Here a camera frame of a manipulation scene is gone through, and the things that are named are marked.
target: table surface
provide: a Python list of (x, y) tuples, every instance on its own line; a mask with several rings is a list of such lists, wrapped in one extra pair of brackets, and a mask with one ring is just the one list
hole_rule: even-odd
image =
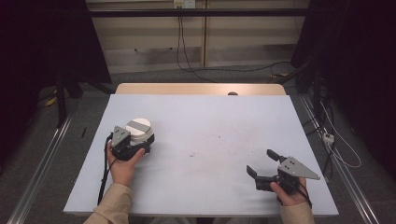
[[(166, 84), (166, 87), (183, 84)], [(307, 180), (315, 216), (338, 211), (321, 175), (289, 96), (118, 94), (105, 114), (64, 211), (85, 216), (96, 206), (103, 175), (103, 145), (115, 125), (135, 118), (151, 121), (156, 135), (151, 153), (136, 166), (131, 214), (152, 217), (269, 217), (279, 214), (273, 192), (258, 191), (246, 166), (259, 175), (276, 175), (277, 162), (265, 154), (293, 156), (321, 176)], [(243, 84), (252, 90), (262, 85)], [(160, 87), (147, 84), (145, 87)], [(111, 183), (111, 175), (106, 187)]]
[(286, 95), (279, 84), (122, 83), (116, 94)]

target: black cable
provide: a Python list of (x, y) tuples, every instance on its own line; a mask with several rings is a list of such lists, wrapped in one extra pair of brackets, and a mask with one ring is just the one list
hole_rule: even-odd
[(306, 202), (309, 204), (309, 207), (312, 208), (312, 202), (311, 202), (311, 200), (309, 199), (308, 190), (306, 190), (306, 187), (304, 187), (304, 186), (300, 183), (300, 181), (299, 181), (299, 184), (300, 184), (300, 186), (303, 187), (303, 189), (305, 190), (306, 194), (303, 193), (299, 188), (296, 188), (294, 185), (292, 185), (292, 184), (289, 182), (289, 180), (287, 180), (287, 179), (285, 179), (285, 178), (282, 178), (282, 182), (288, 184), (290, 187), (294, 188), (299, 194), (301, 194), (301, 195), (306, 199)]
[[(293, 8), (296, 8), (296, 0), (293, 0)], [(297, 35), (300, 36), (301, 34), (300, 34), (300, 31), (298, 30), (297, 19), (295, 16), (294, 16), (294, 24), (296, 25)]]
[(315, 133), (315, 132), (317, 132), (318, 130), (321, 130), (321, 128), (323, 127), (325, 121), (326, 121), (326, 117), (324, 117), (323, 119), (321, 119), (321, 120), (319, 121), (319, 125), (318, 125), (318, 127), (317, 127), (316, 129), (310, 131), (309, 133), (306, 133), (305, 136), (308, 136), (308, 135), (310, 135), (311, 133)]
[(305, 125), (307, 125), (309, 122), (311, 122), (312, 120), (314, 120), (314, 119), (316, 119), (316, 118), (317, 118), (317, 116), (315, 115), (312, 119), (309, 119), (309, 120), (303, 122), (303, 123), (301, 124), (301, 126), (304, 127)]
[[(183, 41), (183, 49), (184, 49), (184, 55), (187, 61), (187, 65), (189, 66), (189, 69), (185, 69), (182, 68), (180, 65), (180, 62), (178, 60), (178, 53), (179, 53), (179, 48), (180, 48), (180, 38)], [(272, 67), (274, 65), (277, 64), (281, 64), (281, 63), (290, 63), (290, 62), (277, 62), (277, 63), (272, 63), (270, 65), (266, 65), (264, 67), (260, 67), (260, 68), (253, 68), (253, 69), (247, 69), (247, 70), (239, 70), (239, 69), (226, 69), (226, 68), (199, 68), (199, 69), (192, 69), (190, 62), (189, 62), (189, 58), (187, 56), (187, 51), (186, 51), (186, 44), (185, 44), (185, 40), (184, 40), (184, 26), (183, 26), (183, 19), (181, 17), (178, 17), (178, 41), (177, 41), (177, 66), (179, 67), (180, 70), (185, 71), (185, 72), (193, 72), (194, 75), (200, 79), (206, 80), (206, 81), (210, 81), (210, 82), (214, 82), (217, 83), (216, 81), (210, 80), (208, 78), (204, 78), (199, 76), (198, 74), (196, 74), (195, 72), (199, 72), (199, 71), (226, 71), (226, 72), (254, 72), (254, 71), (260, 71), (266, 68), (270, 68), (271, 70), (271, 79), (268, 81), (268, 83), (270, 83), (270, 81), (272, 80), (273, 77), (277, 77), (276, 75), (273, 74), (273, 70)]]
[(327, 107), (330, 108), (330, 111), (331, 111), (331, 114), (332, 114), (330, 122), (332, 123), (331, 134), (334, 137), (334, 141), (332, 142), (332, 145), (331, 145), (331, 149), (332, 150), (330, 150), (330, 152), (327, 151), (326, 144), (323, 142), (324, 148), (328, 152), (328, 154), (327, 154), (326, 162), (325, 162), (325, 164), (323, 166), (323, 169), (322, 169), (322, 173), (325, 174), (325, 172), (327, 170), (327, 166), (330, 163), (331, 164), (330, 179), (332, 179), (332, 153), (334, 152), (334, 147), (335, 147), (335, 135), (334, 135), (334, 127), (333, 127), (334, 126), (334, 113), (333, 113), (332, 107), (330, 105), (327, 105)]
[[(184, 55), (185, 55), (185, 58), (186, 58), (186, 60), (187, 60), (187, 65), (189, 66), (190, 70), (187, 70), (187, 69), (182, 68), (182, 67), (180, 66), (179, 61), (178, 61), (178, 49), (179, 49), (179, 47), (180, 47), (180, 36), (181, 36), (182, 41), (183, 41)], [(182, 71), (185, 71), (185, 72), (192, 72), (196, 77), (198, 77), (198, 78), (200, 78), (200, 79), (202, 79), (202, 80), (205, 80), (205, 81), (208, 81), (208, 82), (217, 83), (216, 81), (213, 81), (213, 80), (210, 80), (210, 79), (208, 79), (208, 78), (199, 76), (199, 75), (196, 74), (195, 71), (191, 68), (190, 62), (189, 62), (189, 58), (187, 57), (186, 43), (184, 42), (184, 27), (183, 27), (183, 19), (182, 19), (181, 17), (178, 17), (177, 65), (178, 65), (178, 67), (179, 67)]]
[(110, 168), (113, 165), (113, 163), (117, 160), (117, 159), (115, 159), (113, 162), (111, 162), (110, 166), (107, 169), (107, 143), (112, 138), (113, 138), (113, 133), (111, 133), (105, 141), (105, 170), (103, 171), (102, 184), (101, 184), (100, 190), (99, 190), (98, 204), (102, 201), (103, 194), (105, 192), (105, 186), (106, 186), (106, 182), (107, 182), (108, 172), (110, 171)]

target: black curtain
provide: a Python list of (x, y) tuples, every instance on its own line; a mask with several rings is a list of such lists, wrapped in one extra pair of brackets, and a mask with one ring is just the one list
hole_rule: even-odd
[(66, 85), (111, 82), (92, 19), (67, 11), (88, 8), (85, 0), (0, 2), (2, 163), (21, 140), (39, 91), (54, 86), (58, 74)]
[[(326, 86), (357, 135), (396, 178), (394, 6), (390, 1), (357, 0), (345, 1), (343, 5), (315, 0), (311, 1), (311, 6), (334, 7), (342, 13), (337, 29), (319, 55), (318, 65)], [(293, 65), (298, 67), (307, 59), (326, 24), (325, 20), (306, 18)]]

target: robotic hand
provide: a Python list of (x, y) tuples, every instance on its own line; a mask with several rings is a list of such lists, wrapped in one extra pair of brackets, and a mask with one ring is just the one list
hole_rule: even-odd
[(114, 128), (111, 141), (111, 152), (120, 161), (130, 160), (140, 149), (150, 152), (150, 145), (154, 142), (154, 133), (146, 119), (131, 120), (126, 129), (119, 126)]
[(280, 165), (277, 167), (277, 175), (272, 177), (257, 175), (257, 173), (247, 165), (247, 173), (255, 180), (257, 190), (273, 191), (270, 184), (271, 182), (276, 182), (286, 193), (292, 194), (299, 188), (299, 176), (320, 179), (319, 175), (315, 174), (293, 157), (285, 158), (279, 156), (271, 149), (267, 149), (267, 155), (274, 161), (280, 162)]

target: wire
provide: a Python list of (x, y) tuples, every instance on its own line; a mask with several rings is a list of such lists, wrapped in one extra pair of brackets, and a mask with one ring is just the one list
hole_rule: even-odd
[(109, 167), (107, 169), (107, 144), (108, 144), (108, 141), (110, 141), (110, 139), (112, 139), (112, 138), (113, 138), (113, 133), (111, 133), (105, 141), (105, 170), (103, 171), (103, 178), (101, 180), (102, 184), (99, 189), (98, 204), (102, 201), (103, 194), (105, 193), (105, 186), (106, 186), (106, 182), (107, 182), (108, 172), (110, 172), (111, 166), (117, 160), (117, 159), (115, 159), (113, 162), (111, 162), (111, 164), (109, 165)]
[(310, 131), (309, 133), (306, 133), (305, 135), (308, 136), (308, 135), (310, 135), (311, 133), (315, 133), (315, 132), (317, 132), (317, 131), (320, 131), (320, 130), (323, 128), (325, 122), (326, 122), (326, 117), (323, 118), (323, 119), (321, 119), (321, 120), (319, 121), (319, 125), (318, 125), (318, 127), (317, 127), (316, 129)]
[[(324, 108), (326, 108), (326, 107), (329, 107), (329, 109), (330, 109), (330, 111), (332, 112), (332, 117), (329, 119), (329, 122), (332, 124), (332, 126), (334, 126), (334, 113), (333, 113), (333, 111), (332, 111), (332, 107), (331, 107), (331, 105), (330, 105), (330, 102), (331, 102), (331, 95), (330, 95), (330, 93), (329, 93), (329, 91), (328, 90), (322, 90), (322, 91), (326, 91), (327, 92), (327, 95), (325, 96), (325, 97), (321, 97), (322, 99), (323, 99), (323, 101), (325, 102), (325, 105), (324, 105)], [(332, 134), (332, 135), (334, 135), (334, 128), (332, 128), (332, 130), (330, 131), (330, 133)], [(332, 152), (334, 151), (334, 146), (335, 146), (335, 137), (334, 137), (334, 140), (333, 140), (333, 142), (332, 142), (332, 150), (330, 150), (330, 152), (326, 149), (326, 145), (325, 145), (325, 143), (322, 141), (322, 143), (323, 143), (323, 146), (324, 146), (324, 149), (325, 149), (325, 151), (326, 151), (326, 153), (327, 153), (327, 159), (326, 159), (326, 161), (325, 161), (325, 163), (324, 163), (324, 166), (323, 166), (323, 169), (322, 169), (322, 173), (323, 173), (323, 175), (325, 175), (325, 173), (326, 173), (326, 170), (327, 170), (327, 166), (328, 166), (328, 164), (330, 164), (330, 175), (328, 176), (329, 177), (329, 180), (331, 180), (332, 179), (332, 172), (333, 172), (333, 168), (332, 168)]]
[[(186, 70), (184, 68), (182, 68), (180, 66), (180, 63), (178, 61), (178, 50), (180, 48), (180, 37), (182, 38), (183, 41), (183, 49), (184, 49), (184, 55), (187, 61), (187, 65), (189, 66), (190, 70)], [(205, 78), (205, 77), (201, 77), (198, 74), (195, 73), (195, 71), (191, 68), (190, 66), (190, 62), (189, 62), (189, 58), (187, 57), (187, 52), (186, 52), (186, 43), (184, 42), (184, 27), (183, 27), (183, 19), (181, 17), (178, 17), (178, 41), (177, 41), (177, 65), (178, 67), (186, 72), (192, 72), (196, 77), (205, 80), (205, 81), (209, 81), (209, 82), (213, 82), (213, 83), (217, 83), (216, 81), (213, 81), (211, 79)]]
[(109, 171), (110, 171), (111, 167), (113, 166), (114, 162), (116, 162), (116, 160), (117, 160), (117, 158), (116, 158), (116, 159), (114, 159), (114, 161), (110, 163), (110, 165), (108, 166), (108, 170), (107, 170), (107, 172), (109, 172)]
[(335, 127), (332, 125), (332, 122), (330, 121), (329, 118), (329, 114), (326, 111), (326, 108), (324, 107), (323, 103), (320, 102), (321, 106), (323, 107), (323, 111), (326, 114), (326, 117), (329, 120), (330, 125), (332, 126), (332, 128), (334, 129), (334, 132), (346, 143), (346, 145), (352, 150), (352, 152), (356, 155), (356, 157), (359, 160), (359, 165), (351, 165), (349, 163), (347, 163), (346, 161), (344, 161), (337, 153), (335, 153), (335, 151), (333, 150), (333, 148), (330, 146), (329, 143), (327, 143), (327, 146), (329, 147), (329, 150), (334, 154), (334, 157), (337, 158), (339, 161), (341, 161), (344, 165), (349, 166), (351, 168), (359, 168), (361, 167), (361, 158), (359, 157), (358, 153), (356, 153), (356, 151), (353, 149), (353, 147), (341, 136), (341, 134), (339, 132), (337, 132), (337, 130), (335, 129)]
[(293, 184), (291, 184), (291, 183), (289, 182), (289, 180), (287, 180), (286, 178), (282, 178), (282, 182), (283, 182), (283, 183), (286, 183), (286, 184), (289, 185), (290, 187), (292, 187), (292, 188), (294, 188), (295, 190), (297, 190), (297, 192), (298, 192), (299, 194), (301, 194), (301, 195), (306, 199), (306, 202), (307, 202), (307, 203), (309, 204), (309, 206), (312, 208), (312, 202), (311, 202), (311, 200), (309, 200), (308, 190), (306, 190), (306, 187), (304, 187), (304, 185), (302, 185), (302, 184), (300, 183), (300, 181), (299, 181), (299, 185), (303, 187), (303, 189), (305, 190), (306, 194), (303, 193), (299, 188), (296, 188), (296, 187), (295, 187)]
[[(296, 8), (296, 0), (293, 0), (293, 8)], [(296, 17), (294, 17), (294, 24), (296, 25), (296, 32), (297, 32), (297, 35), (300, 36), (301, 34), (300, 34), (299, 29), (298, 29)]]
[[(179, 61), (179, 59), (178, 59), (178, 57), (179, 57), (179, 48), (180, 48), (180, 38), (181, 38), (181, 41), (183, 42), (184, 56), (185, 56), (185, 58), (186, 58), (187, 65), (189, 66), (189, 69), (186, 69), (186, 68), (181, 67), (180, 61)], [(270, 68), (271, 79), (268, 81), (268, 83), (270, 83), (270, 81), (272, 80), (273, 77), (277, 77), (277, 75), (274, 75), (274, 74), (273, 74), (272, 67), (273, 67), (274, 65), (281, 64), (281, 63), (288, 63), (288, 64), (290, 64), (290, 62), (286, 62), (286, 61), (285, 61), (285, 62), (277, 62), (277, 63), (272, 63), (272, 64), (270, 64), (270, 65), (266, 65), (266, 66), (264, 66), (264, 67), (253, 68), (253, 69), (246, 69), (246, 70), (240, 70), (240, 69), (226, 69), (226, 68), (198, 68), (198, 69), (192, 69), (192, 68), (191, 68), (191, 65), (190, 65), (189, 58), (188, 58), (188, 56), (187, 56), (186, 43), (185, 43), (185, 40), (184, 40), (183, 19), (182, 19), (181, 17), (178, 17), (177, 66), (178, 66), (178, 67), (180, 68), (180, 70), (182, 70), (182, 71), (185, 71), (185, 72), (193, 72), (194, 75), (195, 75), (196, 77), (200, 78), (200, 79), (203, 79), (203, 80), (206, 80), (206, 81), (210, 81), (210, 82), (215, 82), (215, 83), (216, 83), (216, 81), (213, 81), (213, 80), (210, 80), (210, 79), (208, 79), (208, 78), (199, 76), (198, 74), (196, 74), (196, 72), (199, 72), (199, 71), (226, 71), (226, 72), (242, 72), (242, 73), (245, 73), (245, 72), (255, 72), (255, 71), (260, 71), (260, 70), (264, 70), (264, 69)]]
[(316, 118), (316, 116), (314, 116), (312, 119), (309, 119), (309, 120), (303, 122), (303, 123), (301, 124), (301, 126), (304, 127), (305, 125), (307, 125), (309, 122), (311, 122), (311, 121), (314, 120), (315, 118)]

